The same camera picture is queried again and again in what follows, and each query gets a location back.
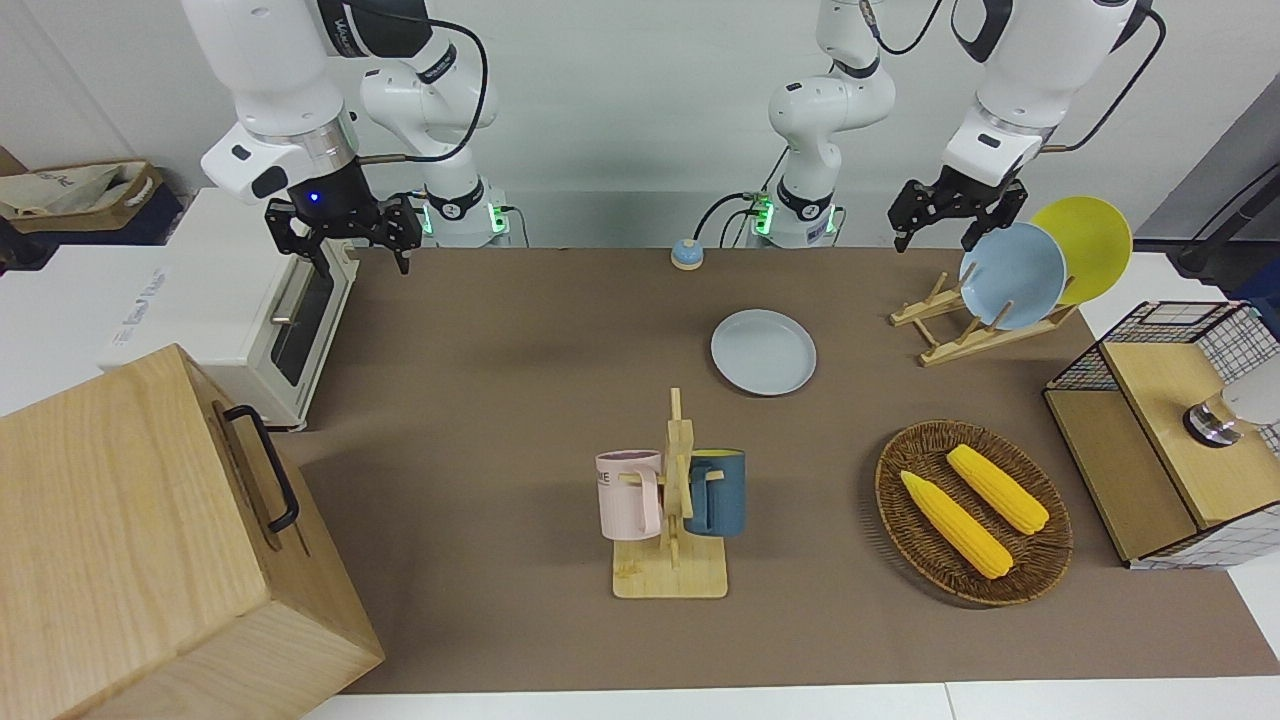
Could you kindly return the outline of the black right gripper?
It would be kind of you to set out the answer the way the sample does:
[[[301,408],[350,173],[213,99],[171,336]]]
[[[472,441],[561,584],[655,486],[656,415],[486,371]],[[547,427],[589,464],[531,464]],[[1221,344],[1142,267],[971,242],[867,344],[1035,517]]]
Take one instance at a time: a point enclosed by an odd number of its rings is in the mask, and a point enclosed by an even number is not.
[[[269,199],[264,211],[279,252],[300,252],[325,282],[333,282],[326,240],[364,238],[393,251],[402,275],[422,242],[422,224],[404,193],[375,199],[358,161],[303,181],[285,199]]]

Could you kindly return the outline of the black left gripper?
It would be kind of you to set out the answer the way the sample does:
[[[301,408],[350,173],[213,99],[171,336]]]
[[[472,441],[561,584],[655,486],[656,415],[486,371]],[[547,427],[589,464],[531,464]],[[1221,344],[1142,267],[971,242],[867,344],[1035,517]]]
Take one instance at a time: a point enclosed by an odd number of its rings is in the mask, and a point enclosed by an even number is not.
[[[963,250],[970,252],[993,228],[1010,227],[1027,199],[1024,183],[1014,176],[988,186],[943,167],[932,184],[909,179],[888,209],[895,250],[906,252],[916,231],[924,227],[943,219],[970,218],[972,224],[961,237]]]

